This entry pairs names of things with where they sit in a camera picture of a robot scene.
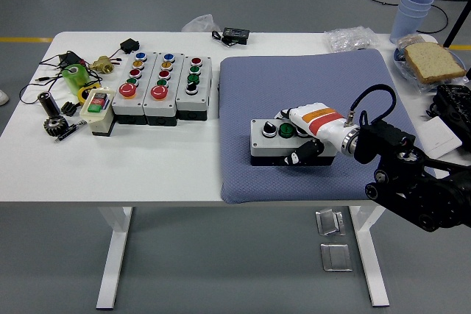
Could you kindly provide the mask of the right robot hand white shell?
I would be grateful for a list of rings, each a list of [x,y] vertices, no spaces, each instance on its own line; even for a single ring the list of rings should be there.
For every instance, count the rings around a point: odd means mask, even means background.
[[[275,118],[290,121],[296,130],[309,136],[307,142],[280,160],[283,166],[331,165],[337,153],[348,152],[349,134],[356,129],[342,114],[319,102],[281,110]]]

